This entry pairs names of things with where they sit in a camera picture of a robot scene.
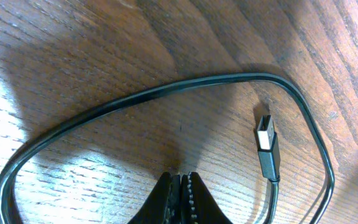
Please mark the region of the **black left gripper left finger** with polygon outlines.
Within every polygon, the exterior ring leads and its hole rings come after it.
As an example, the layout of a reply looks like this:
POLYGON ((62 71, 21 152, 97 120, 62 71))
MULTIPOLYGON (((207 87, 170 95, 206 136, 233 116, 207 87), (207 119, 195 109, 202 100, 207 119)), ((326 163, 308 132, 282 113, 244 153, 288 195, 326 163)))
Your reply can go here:
POLYGON ((180 175, 164 172, 128 224, 181 223, 180 175))

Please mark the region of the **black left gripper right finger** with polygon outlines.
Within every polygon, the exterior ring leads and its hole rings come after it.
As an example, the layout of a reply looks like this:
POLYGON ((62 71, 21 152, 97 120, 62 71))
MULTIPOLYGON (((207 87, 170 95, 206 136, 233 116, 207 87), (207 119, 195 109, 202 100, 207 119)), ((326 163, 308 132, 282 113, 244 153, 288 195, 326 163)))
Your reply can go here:
POLYGON ((181 179, 180 211, 181 224, 232 224, 197 172, 181 179))

